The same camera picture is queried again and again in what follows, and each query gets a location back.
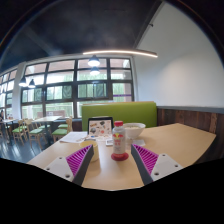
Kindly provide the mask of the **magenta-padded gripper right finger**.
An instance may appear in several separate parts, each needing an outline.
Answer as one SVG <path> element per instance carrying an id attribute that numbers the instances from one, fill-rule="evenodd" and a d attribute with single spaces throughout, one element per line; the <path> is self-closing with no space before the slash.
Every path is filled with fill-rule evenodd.
<path id="1" fill-rule="evenodd" d="M 156 154 L 136 144 L 131 145 L 131 154 L 144 185 L 182 169 L 182 166 L 167 154 Z"/>

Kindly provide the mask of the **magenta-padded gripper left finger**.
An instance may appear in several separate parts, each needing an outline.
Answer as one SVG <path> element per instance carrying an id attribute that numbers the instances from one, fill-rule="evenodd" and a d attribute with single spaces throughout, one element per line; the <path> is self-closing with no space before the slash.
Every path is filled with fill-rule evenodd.
<path id="1" fill-rule="evenodd" d="M 81 186 L 93 155 L 93 145 L 90 144 L 67 157 L 57 157 L 45 170 Z"/>

